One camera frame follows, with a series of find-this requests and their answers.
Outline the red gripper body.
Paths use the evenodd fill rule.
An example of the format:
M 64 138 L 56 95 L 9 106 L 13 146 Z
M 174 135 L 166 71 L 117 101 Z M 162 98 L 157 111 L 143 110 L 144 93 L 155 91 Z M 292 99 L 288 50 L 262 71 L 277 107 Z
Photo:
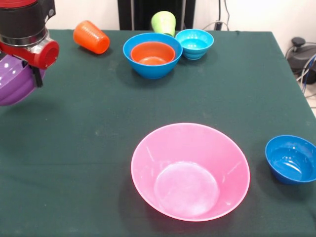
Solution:
M 1 42 L 0 50 L 26 61 L 33 67 L 46 70 L 56 62 L 60 47 L 58 42 L 50 37 L 50 34 L 46 34 L 40 42 L 29 46 L 12 46 Z

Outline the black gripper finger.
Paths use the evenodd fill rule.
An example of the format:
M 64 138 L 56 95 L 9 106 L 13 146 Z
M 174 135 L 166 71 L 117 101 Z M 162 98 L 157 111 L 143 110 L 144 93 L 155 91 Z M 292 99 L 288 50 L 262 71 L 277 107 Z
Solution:
M 35 80 L 35 86 L 37 88 L 41 88 L 43 86 L 43 81 L 40 74 L 40 69 L 34 66 L 31 66 L 31 69 Z

